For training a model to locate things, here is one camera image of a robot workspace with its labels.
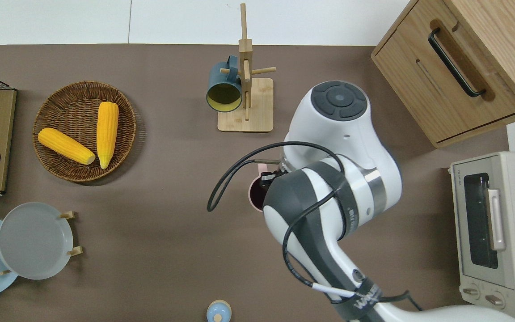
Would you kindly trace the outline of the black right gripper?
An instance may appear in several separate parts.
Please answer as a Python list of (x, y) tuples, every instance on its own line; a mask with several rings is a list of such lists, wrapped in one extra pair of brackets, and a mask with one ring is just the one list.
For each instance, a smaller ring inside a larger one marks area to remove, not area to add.
[(269, 171), (268, 165), (267, 163), (260, 163), (260, 186), (270, 186), (276, 178), (289, 173), (287, 169), (280, 165), (274, 171)]

